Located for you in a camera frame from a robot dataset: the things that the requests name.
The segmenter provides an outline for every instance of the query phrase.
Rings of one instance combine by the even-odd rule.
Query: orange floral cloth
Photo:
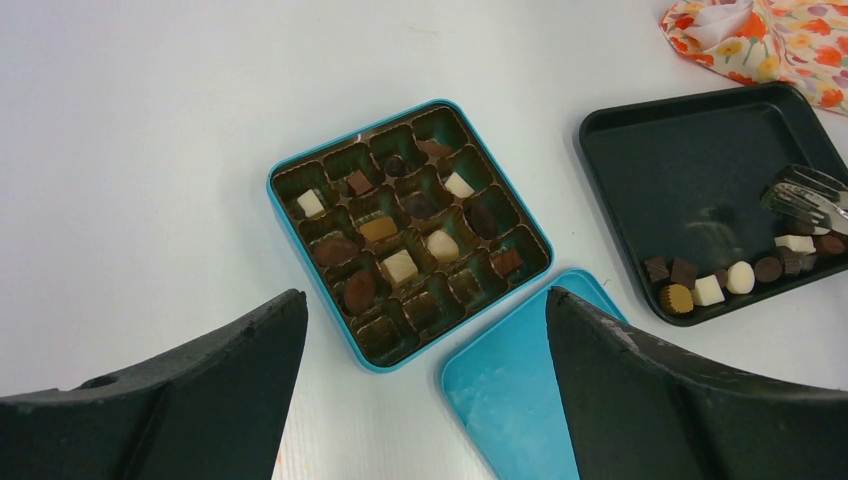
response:
[[[811,104],[848,115],[848,0],[754,0],[741,30],[702,50],[686,29],[718,3],[682,0],[666,12],[661,26],[678,53],[745,85],[791,83]]]

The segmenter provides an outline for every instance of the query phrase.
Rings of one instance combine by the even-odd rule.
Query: white surface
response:
[[[548,279],[586,268],[639,328],[848,387],[846,274],[689,329],[630,284],[573,135],[601,107],[735,85],[672,52],[670,0],[118,3],[0,16],[0,394],[77,386],[295,287],[310,325],[277,476],[490,478],[436,372],[521,298],[366,373],[264,188],[279,159],[436,97],[463,106],[550,236]],[[819,117],[848,153],[848,119]]]

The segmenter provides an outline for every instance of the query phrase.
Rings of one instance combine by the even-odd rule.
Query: milk chocolate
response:
[[[721,288],[727,288],[727,270],[723,268],[716,270],[713,272],[713,275],[715,275],[716,280],[718,280],[718,286]]]
[[[816,254],[822,258],[845,253],[845,244],[842,240],[830,234],[813,237],[813,245],[816,247]]]
[[[403,159],[397,155],[391,156],[383,162],[383,171],[386,172],[387,175],[398,178],[405,176],[407,173],[406,164],[403,162]]]
[[[426,153],[427,156],[432,158],[442,158],[447,157],[451,153],[453,153],[453,149],[442,145],[441,143],[435,140],[419,140],[415,142],[418,145],[418,149],[422,152]]]
[[[498,218],[486,205],[481,203],[472,205],[466,212],[466,217],[477,235],[486,240],[493,240],[498,236]]]
[[[436,208],[427,200],[424,194],[416,193],[400,201],[404,210],[419,220],[427,220],[436,213]]]
[[[350,277],[345,286],[345,307],[353,315],[371,308],[374,304],[374,296],[377,294],[377,281],[371,272],[360,270]]]
[[[783,265],[774,257],[761,258],[754,265],[754,277],[760,283],[771,283],[783,274]]]
[[[368,178],[362,173],[362,170],[357,170],[350,177],[347,178],[347,184],[350,185],[350,188],[353,190],[353,193],[356,195],[362,195],[374,188],[371,185],[371,182],[368,181]]]
[[[521,258],[518,250],[512,247],[497,257],[492,258],[492,265],[502,277],[506,277],[524,265],[524,260]]]
[[[359,245],[347,238],[328,238],[315,247],[312,258],[322,267],[334,267],[355,257],[357,253]]]
[[[648,272],[648,280],[651,283],[657,283],[668,278],[668,268],[665,266],[665,259],[662,257],[653,257],[645,260],[645,271]]]
[[[783,274],[788,277],[797,277],[801,273],[801,255],[793,252],[788,247],[777,247],[777,259],[783,266]]]
[[[698,277],[698,267],[682,258],[675,258],[671,262],[671,283],[677,283],[692,290],[695,288],[695,280]]]

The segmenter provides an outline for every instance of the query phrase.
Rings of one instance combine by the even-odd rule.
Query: turquoise lid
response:
[[[569,270],[455,353],[445,398],[503,480],[579,479],[548,346],[545,303],[563,287],[624,322],[598,281]]]

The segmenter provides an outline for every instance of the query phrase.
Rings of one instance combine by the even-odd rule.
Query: white chocolate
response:
[[[751,293],[754,289],[754,269],[748,262],[736,262],[727,269],[727,291],[736,295]]]
[[[412,261],[412,257],[406,250],[401,250],[383,260],[380,266],[396,288],[403,286],[418,275],[418,267],[415,266],[415,262]]]
[[[471,185],[468,185],[465,179],[460,177],[456,172],[451,173],[451,176],[448,177],[448,180],[445,182],[445,188],[459,198],[467,198],[474,195],[474,189],[471,188]]]
[[[297,204],[308,218],[324,213],[324,206],[321,205],[321,200],[318,199],[318,195],[315,195],[314,190],[307,190],[306,193],[297,197]]]
[[[813,245],[813,237],[799,237],[797,235],[784,235],[774,239],[774,244],[778,247],[786,247],[795,253],[809,255],[816,253],[816,247]]]
[[[715,275],[695,280],[695,288],[692,289],[692,300],[695,305],[708,307],[724,301],[724,293],[718,284]]]
[[[427,250],[440,262],[450,263],[459,258],[459,246],[444,230],[436,230],[427,237]]]

